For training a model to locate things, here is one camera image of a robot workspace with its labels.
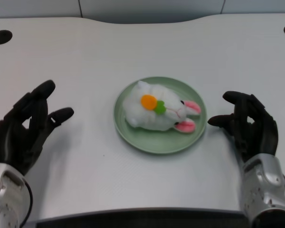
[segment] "plush bunny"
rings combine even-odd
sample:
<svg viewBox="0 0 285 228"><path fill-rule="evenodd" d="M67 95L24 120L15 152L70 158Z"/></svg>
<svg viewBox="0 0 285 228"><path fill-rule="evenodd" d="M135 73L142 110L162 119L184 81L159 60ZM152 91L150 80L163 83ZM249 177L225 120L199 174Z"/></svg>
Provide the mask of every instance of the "plush bunny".
<svg viewBox="0 0 285 228"><path fill-rule="evenodd" d="M159 131L174 128L184 133L195 130L194 121L187 115L201 112L195 102L182 101L172 90L143 81L139 81L125 98L123 108L132 127Z"/></svg>

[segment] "white stuffed rabbit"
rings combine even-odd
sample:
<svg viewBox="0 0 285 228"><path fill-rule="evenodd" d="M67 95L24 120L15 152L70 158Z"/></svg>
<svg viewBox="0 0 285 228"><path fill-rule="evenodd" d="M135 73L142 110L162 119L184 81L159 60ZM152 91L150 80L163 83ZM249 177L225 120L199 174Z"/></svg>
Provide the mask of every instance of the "white stuffed rabbit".
<svg viewBox="0 0 285 228"><path fill-rule="evenodd" d="M123 102L125 118L132 127L180 132L195 130L187 115L199 115L200 107L193 101L182 101L172 90L162 85L139 81Z"/></svg>

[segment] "plate rim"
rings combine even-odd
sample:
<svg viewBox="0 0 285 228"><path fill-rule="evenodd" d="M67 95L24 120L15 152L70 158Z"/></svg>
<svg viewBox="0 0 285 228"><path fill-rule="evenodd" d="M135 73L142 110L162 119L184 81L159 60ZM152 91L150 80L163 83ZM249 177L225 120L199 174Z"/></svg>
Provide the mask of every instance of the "plate rim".
<svg viewBox="0 0 285 228"><path fill-rule="evenodd" d="M144 148L141 148L140 146L137 146L137 145L134 145L133 143L131 143L123 134L122 132L120 131L119 127L117 126L117 123L116 123L116 119L115 119L115 109L116 109L116 103L117 103L117 100L119 99L120 95L124 92L124 90L126 88L128 88L130 85L138 82L138 81L141 81L141 80L144 80L144 79L148 79L148 78L153 78L153 77L163 77L163 78L168 78L168 79L172 79L172 80L176 80L176 81L179 81L179 82L182 82L183 84L189 86L192 90L194 90L197 95L200 97L204 107L205 107L205 117L206 117L206 121L205 121L205 124L203 125L203 128L202 130L200 131L200 133L198 134L198 136L191 142L189 143L188 145L180 148L180 149L176 149L176 150L171 150L171 151L168 151L168 152L165 152L165 153L158 153L158 152L154 152L154 151L151 151L151 150L148 150L148 149L144 149ZM152 153L152 154L172 154L172 153L177 153L177 152L181 152L185 149L187 149L188 147L192 146L192 144L194 144L198 139L200 139L200 137L203 135L203 133L205 132L205 129L206 129L206 125L207 125L207 109L206 109L206 105L205 105L205 102L203 100L203 98L200 96L200 94L194 89L192 88L190 85L188 85L187 83L183 82L182 80L178 80L178 79L175 79L175 78L172 78L172 77L165 77L165 76L151 76L151 77L144 77L144 78L141 78L141 79L138 79L134 82L131 82L130 84L128 84L120 93L119 95L117 96L115 102L114 102L114 108L113 108L113 119L114 119L114 125L115 125L115 129L118 131L119 135L128 143L130 144L131 146L143 151L143 152L148 152L148 153Z"/></svg>

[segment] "robotic hand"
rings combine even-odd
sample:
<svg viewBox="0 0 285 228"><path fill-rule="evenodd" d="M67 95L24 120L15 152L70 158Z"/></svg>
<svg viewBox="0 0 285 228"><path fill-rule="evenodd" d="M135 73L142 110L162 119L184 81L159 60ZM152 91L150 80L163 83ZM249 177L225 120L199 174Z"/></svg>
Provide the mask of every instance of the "robotic hand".
<svg viewBox="0 0 285 228"><path fill-rule="evenodd" d="M48 115L47 98L55 89L49 80L24 95L0 121L0 228L22 227L33 196L24 175L37 161L52 131L69 119L72 108ZM30 118L29 128L22 124Z"/></svg>
<svg viewBox="0 0 285 228"><path fill-rule="evenodd" d="M285 177L275 157L276 122L254 95L229 91L223 98L234 104L234 113L219 115L208 123L234 137L242 169L242 202L253 228L285 228ZM248 123L247 117L254 123Z"/></svg>

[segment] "green leaf decoration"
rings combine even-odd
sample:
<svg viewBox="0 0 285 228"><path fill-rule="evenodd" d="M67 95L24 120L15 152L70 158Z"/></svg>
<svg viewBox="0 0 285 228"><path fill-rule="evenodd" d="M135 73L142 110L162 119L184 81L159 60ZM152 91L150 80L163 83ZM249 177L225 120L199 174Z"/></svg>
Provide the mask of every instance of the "green leaf decoration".
<svg viewBox="0 0 285 228"><path fill-rule="evenodd" d="M165 111L166 111L166 107L164 106L165 103L163 101L157 101L157 106L156 108L154 109L154 112L157 114L157 115L161 115L161 114L164 114Z"/></svg>

